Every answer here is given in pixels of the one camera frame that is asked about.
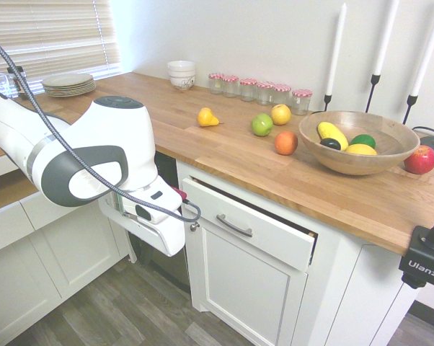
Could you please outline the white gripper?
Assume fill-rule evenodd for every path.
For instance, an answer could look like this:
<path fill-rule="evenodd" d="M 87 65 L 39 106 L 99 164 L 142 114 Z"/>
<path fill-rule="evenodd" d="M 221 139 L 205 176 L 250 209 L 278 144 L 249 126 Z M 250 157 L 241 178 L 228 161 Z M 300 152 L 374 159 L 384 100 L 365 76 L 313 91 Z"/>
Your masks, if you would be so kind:
<path fill-rule="evenodd" d="M 139 200 L 180 214 L 182 198 L 162 177 L 157 177 L 142 190 L 129 193 Z M 98 203 L 105 216 L 131 233 L 130 244 L 143 266 L 151 263 L 154 248 L 171 257 L 185 245 L 185 223 L 177 218 L 134 203 L 114 192 L 101 197 Z M 143 248 L 141 240 L 146 242 Z"/>

